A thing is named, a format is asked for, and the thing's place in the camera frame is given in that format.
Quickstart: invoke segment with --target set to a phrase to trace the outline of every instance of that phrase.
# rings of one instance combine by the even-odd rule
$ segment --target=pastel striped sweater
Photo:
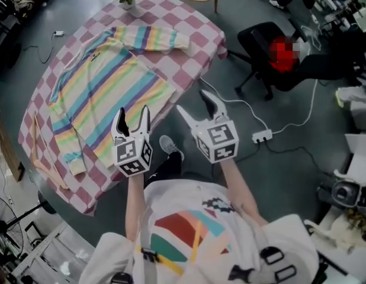
[[[187,36],[154,26],[114,27],[83,45],[59,76],[49,101],[54,137],[73,175],[86,171],[77,134],[110,167],[110,127],[120,107],[126,110],[128,126],[135,128],[145,104],[153,119],[175,92],[128,49],[187,49],[188,45]]]

